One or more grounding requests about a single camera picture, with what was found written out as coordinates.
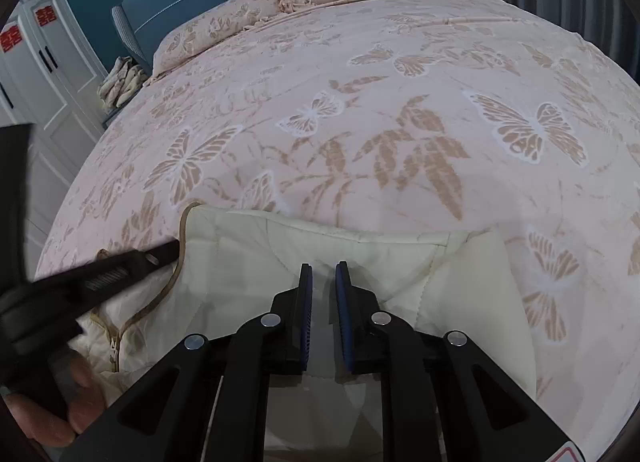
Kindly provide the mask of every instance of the white wardrobe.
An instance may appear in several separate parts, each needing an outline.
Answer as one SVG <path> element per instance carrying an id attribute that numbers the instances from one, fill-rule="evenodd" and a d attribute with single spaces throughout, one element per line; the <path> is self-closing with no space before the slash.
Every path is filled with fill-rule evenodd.
<path id="1" fill-rule="evenodd" d="M 103 133 L 96 90 L 105 76 L 66 0 L 18 2 L 0 32 L 0 126 L 34 124 L 25 244 L 30 276 L 66 192 Z"/>

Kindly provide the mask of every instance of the wardrobe handle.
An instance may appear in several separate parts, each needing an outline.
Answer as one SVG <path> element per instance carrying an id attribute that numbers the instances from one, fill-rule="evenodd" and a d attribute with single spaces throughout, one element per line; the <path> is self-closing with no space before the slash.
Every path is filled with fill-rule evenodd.
<path id="1" fill-rule="evenodd" d="M 56 63 L 56 60 L 53 59 L 53 56 L 51 55 L 51 52 L 49 52 L 49 47 L 45 46 L 44 50 L 47 52 L 47 56 L 49 56 L 49 59 L 51 60 L 51 62 L 53 63 L 53 66 L 55 68 L 58 68 L 58 64 Z"/>
<path id="2" fill-rule="evenodd" d="M 38 54 L 40 54 L 40 57 L 42 58 L 42 62 L 46 65 L 46 67 L 49 69 L 50 73 L 53 73 L 53 68 L 51 68 L 51 65 L 49 64 L 49 62 L 44 58 L 44 54 L 42 53 L 41 50 L 38 51 Z"/>
<path id="3" fill-rule="evenodd" d="M 2 86 L 2 83 L 0 83 L 0 90 L 2 90 L 2 95 L 4 96 L 4 98 L 6 99 L 6 102 L 9 103 L 9 106 L 13 110 L 14 109 L 14 104 L 11 102 L 11 99 L 9 99 L 9 96 L 6 94 L 6 90 L 4 90 L 4 87 Z"/>

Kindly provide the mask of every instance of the zipper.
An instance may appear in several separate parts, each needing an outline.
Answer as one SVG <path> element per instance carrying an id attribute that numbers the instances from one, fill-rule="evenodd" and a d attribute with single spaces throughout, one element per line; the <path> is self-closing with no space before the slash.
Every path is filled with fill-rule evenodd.
<path id="1" fill-rule="evenodd" d="M 124 335 L 124 333 L 129 329 L 129 327 L 135 325 L 147 315 L 151 314 L 158 307 L 158 305 L 160 305 L 160 303 L 164 301 L 164 298 L 171 292 L 171 289 L 174 288 L 175 281 L 180 275 L 180 271 L 182 270 L 182 263 L 184 262 L 184 243 L 186 242 L 184 235 L 187 215 L 189 214 L 189 211 L 191 211 L 191 209 L 199 205 L 201 205 L 199 202 L 192 202 L 182 212 L 179 226 L 180 255 L 178 257 L 178 263 L 169 281 L 155 296 L 155 298 L 152 299 L 151 302 L 147 303 L 142 309 L 140 309 L 129 320 L 127 320 L 126 323 L 122 326 L 121 330 L 117 329 L 111 321 L 106 322 L 100 317 L 99 307 L 95 307 L 91 310 L 91 312 L 89 312 L 89 319 L 104 330 L 104 334 L 105 336 L 107 336 L 107 340 L 109 341 L 109 361 L 111 363 L 112 372 L 120 371 L 120 343 L 122 342 L 122 336 Z M 108 252 L 104 251 L 104 254 L 102 254 L 103 251 L 104 250 L 101 249 L 98 252 L 98 258 L 106 257 L 105 255 L 108 256 Z"/>

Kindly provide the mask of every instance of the bedspread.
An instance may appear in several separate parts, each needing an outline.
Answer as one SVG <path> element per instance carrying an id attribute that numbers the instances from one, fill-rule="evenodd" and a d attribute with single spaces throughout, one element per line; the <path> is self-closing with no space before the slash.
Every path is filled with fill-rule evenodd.
<path id="1" fill-rule="evenodd" d="M 194 201 L 376 232 L 493 228 L 538 402 L 595 460 L 640 395 L 640 89 L 500 0 L 337 3 L 145 87 L 69 190 L 39 275 L 177 235 Z M 110 326 L 157 291 L 110 302 Z"/>

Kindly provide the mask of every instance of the finger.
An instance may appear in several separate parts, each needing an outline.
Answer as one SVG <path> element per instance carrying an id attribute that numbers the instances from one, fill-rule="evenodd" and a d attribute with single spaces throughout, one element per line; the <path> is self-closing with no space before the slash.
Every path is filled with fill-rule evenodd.
<path id="1" fill-rule="evenodd" d="M 74 352 L 69 361 L 69 371 L 72 379 L 83 388 L 90 388 L 94 385 L 94 371 L 84 357 Z"/>
<path id="2" fill-rule="evenodd" d="M 84 357 L 73 355 L 69 361 L 71 377 L 78 384 L 76 397 L 69 403 L 68 418 L 71 427 L 82 433 L 105 409 L 104 396 L 94 380 L 91 366 Z"/>
<path id="3" fill-rule="evenodd" d="M 76 398 L 69 403 L 69 423 L 76 433 L 82 433 L 104 411 L 104 398 L 101 389 L 78 388 Z"/>
<path id="4" fill-rule="evenodd" d="M 76 438 L 68 422 L 44 410 L 30 398 L 10 394 L 4 398 L 4 402 L 28 438 L 51 447 L 66 447 Z"/>

